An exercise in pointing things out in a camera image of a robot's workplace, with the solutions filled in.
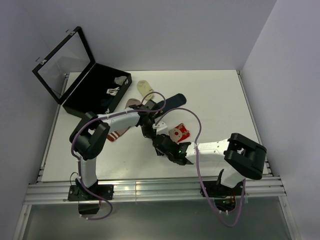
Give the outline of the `beige red reindeer sock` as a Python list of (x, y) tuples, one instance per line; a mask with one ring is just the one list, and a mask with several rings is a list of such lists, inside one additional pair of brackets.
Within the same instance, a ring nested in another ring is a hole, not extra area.
[(185, 127), (184, 123), (180, 123), (176, 127), (169, 130), (169, 137), (175, 143), (180, 143), (186, 140), (191, 134), (190, 131)]

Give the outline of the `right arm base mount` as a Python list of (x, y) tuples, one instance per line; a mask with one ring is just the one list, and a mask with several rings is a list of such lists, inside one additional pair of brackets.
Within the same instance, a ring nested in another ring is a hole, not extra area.
[(237, 208), (236, 197), (244, 195), (245, 180), (230, 188), (220, 184), (217, 180), (203, 181), (200, 185), (200, 194), (206, 198), (214, 213), (233, 212)]

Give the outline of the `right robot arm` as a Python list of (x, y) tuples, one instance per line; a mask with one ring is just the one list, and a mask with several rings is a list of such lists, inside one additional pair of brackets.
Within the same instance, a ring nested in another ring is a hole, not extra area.
[(263, 176), (267, 149), (240, 133), (230, 138), (206, 142), (176, 143), (168, 135), (160, 134), (152, 140), (158, 156), (165, 156), (180, 165), (199, 165), (202, 162), (225, 162), (216, 183), (217, 191), (229, 194), (244, 179), (260, 180)]

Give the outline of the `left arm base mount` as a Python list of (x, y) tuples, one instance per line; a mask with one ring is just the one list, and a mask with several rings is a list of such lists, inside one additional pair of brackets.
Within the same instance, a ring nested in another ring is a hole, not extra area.
[[(114, 186), (112, 184), (96, 184), (88, 190), (93, 194), (84, 190), (81, 185), (71, 185), (67, 200), (69, 202), (78, 202), (78, 213), (81, 217), (89, 220), (101, 220), (110, 216), (113, 211), (110, 200), (113, 199)], [(110, 206), (109, 212), (105, 216), (93, 217), (99, 212), (102, 202)]]

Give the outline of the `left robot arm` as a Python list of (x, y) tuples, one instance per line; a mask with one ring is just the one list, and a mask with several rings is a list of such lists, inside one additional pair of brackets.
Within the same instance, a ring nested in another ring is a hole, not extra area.
[(79, 194), (82, 197), (91, 200), (98, 193), (96, 159), (103, 150), (108, 135), (118, 130), (140, 126), (145, 138), (155, 138), (155, 115), (165, 106), (166, 101), (159, 105), (149, 100), (145, 105), (131, 105), (119, 112), (102, 115), (86, 113), (69, 138), (71, 154), (78, 163), (78, 181), (81, 184)]

